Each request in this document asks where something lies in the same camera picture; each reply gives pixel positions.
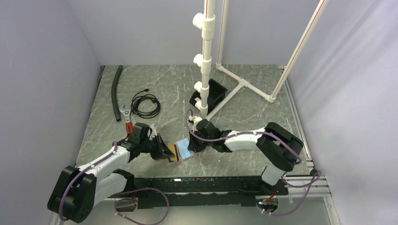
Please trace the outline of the black card tray box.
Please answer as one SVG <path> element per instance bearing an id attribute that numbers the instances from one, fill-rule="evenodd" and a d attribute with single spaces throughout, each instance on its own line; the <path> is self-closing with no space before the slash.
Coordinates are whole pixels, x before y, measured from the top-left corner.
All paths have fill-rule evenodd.
<path id="1" fill-rule="evenodd" d="M 224 100 L 225 94 L 228 91 L 227 88 L 225 88 L 223 85 L 218 83 L 216 80 L 213 78 L 209 79 L 208 81 L 209 85 L 209 93 L 208 93 L 208 98 L 207 98 L 207 104 L 208 104 L 208 110 L 207 114 L 209 114 L 221 101 Z M 201 105 L 199 102 L 201 100 L 200 96 L 200 90 L 201 90 L 201 82 L 196 82 L 194 85 L 194 93 L 192 94 L 189 103 L 196 107 Z"/>

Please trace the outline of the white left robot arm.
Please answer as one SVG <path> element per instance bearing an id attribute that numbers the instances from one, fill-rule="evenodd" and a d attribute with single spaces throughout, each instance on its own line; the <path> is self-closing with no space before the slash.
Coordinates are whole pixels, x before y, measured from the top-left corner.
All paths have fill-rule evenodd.
<path id="1" fill-rule="evenodd" d="M 121 167 L 140 154 L 153 160 L 175 154 L 168 148 L 154 126 L 136 123 L 124 139 L 114 141 L 102 156 L 80 167 L 65 167 L 49 197 L 47 209 L 61 221 L 83 222 L 93 207 L 113 195 L 128 197 L 147 188 L 137 188 L 135 176 Z"/>

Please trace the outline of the gold credit card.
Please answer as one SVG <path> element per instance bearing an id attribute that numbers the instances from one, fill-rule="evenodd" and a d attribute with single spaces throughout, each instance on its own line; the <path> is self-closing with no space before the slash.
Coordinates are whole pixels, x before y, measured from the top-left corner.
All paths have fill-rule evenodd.
<path id="1" fill-rule="evenodd" d="M 168 144 L 169 150 L 173 153 L 173 156 L 169 158 L 170 162 L 178 162 L 180 160 L 179 155 L 178 155 L 178 149 L 177 146 L 174 143 L 169 143 Z"/>

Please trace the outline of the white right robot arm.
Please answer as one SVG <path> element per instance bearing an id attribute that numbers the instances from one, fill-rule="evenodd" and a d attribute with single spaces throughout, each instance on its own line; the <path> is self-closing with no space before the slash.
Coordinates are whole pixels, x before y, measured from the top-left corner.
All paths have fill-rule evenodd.
<path id="1" fill-rule="evenodd" d="M 188 150 L 200 152 L 211 147 L 220 153 L 238 150 L 259 150 L 269 160 L 259 181 L 259 190 L 269 195 L 276 190 L 277 182 L 295 165 L 301 163 L 300 153 L 304 143 L 275 122 L 249 131 L 220 130 L 208 120 L 196 124 L 190 131 Z"/>

